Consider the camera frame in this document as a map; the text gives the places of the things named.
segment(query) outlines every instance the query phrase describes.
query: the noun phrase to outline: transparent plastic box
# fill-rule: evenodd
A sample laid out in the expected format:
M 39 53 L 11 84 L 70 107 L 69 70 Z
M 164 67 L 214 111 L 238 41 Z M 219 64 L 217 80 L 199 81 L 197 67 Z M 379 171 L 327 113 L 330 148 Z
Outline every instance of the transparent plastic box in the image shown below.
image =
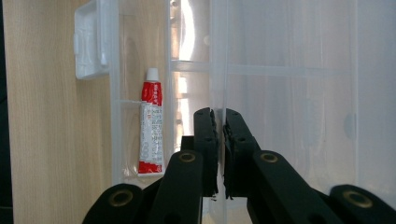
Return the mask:
M 166 162 L 193 113 L 242 114 L 262 149 L 310 186 L 370 190 L 396 207 L 396 2 L 392 0 L 92 0 L 76 11 L 77 77 L 110 74 L 113 184 L 137 177 L 140 92 L 158 67 Z M 243 199 L 204 214 L 242 223 Z

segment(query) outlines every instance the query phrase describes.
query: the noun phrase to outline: light wood panel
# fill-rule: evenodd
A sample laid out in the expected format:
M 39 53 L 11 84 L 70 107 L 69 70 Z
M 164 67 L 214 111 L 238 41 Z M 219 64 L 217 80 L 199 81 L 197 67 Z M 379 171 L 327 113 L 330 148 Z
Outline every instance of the light wood panel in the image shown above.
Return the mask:
M 88 0 L 5 0 L 15 223 L 81 223 L 110 186 L 108 77 L 75 78 L 74 11 Z

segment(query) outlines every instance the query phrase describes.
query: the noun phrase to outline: plastic lid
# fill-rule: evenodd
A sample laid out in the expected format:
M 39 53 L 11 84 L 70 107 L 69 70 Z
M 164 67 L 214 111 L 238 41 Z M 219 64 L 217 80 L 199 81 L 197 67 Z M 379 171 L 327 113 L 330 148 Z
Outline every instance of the plastic lid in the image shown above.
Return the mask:
M 146 77 L 147 81 L 159 81 L 158 69 L 157 68 L 149 68 L 148 75 Z
M 74 52 L 76 77 L 91 79 L 109 73 L 112 33 L 108 27 L 114 23 L 110 1 L 96 0 L 79 7 L 75 12 Z

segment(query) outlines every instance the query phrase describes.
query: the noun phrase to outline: red and white tube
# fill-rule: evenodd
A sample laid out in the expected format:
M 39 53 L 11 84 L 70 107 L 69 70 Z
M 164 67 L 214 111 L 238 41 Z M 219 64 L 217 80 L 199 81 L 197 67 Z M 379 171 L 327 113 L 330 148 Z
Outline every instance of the red and white tube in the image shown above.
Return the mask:
M 158 69 L 150 68 L 142 90 L 138 175 L 163 175 L 163 94 Z

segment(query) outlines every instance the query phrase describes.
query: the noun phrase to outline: bright light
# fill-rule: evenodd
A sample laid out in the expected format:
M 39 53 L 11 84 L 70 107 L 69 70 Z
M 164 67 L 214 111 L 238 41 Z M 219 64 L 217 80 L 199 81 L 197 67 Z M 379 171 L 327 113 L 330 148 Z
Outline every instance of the bright light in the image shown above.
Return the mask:
M 178 78 L 178 93 L 187 93 L 187 80 L 185 77 Z
M 180 112 L 183 119 L 183 134 L 192 135 L 190 129 L 190 109 L 189 109 L 189 99 L 180 99 Z
M 184 31 L 185 34 L 178 58 L 181 61 L 189 61 L 191 59 L 195 42 L 194 17 L 192 16 L 192 10 L 189 1 L 182 0 L 180 4 L 181 13 L 183 14 L 184 18 L 184 30 L 182 30 L 182 32 Z

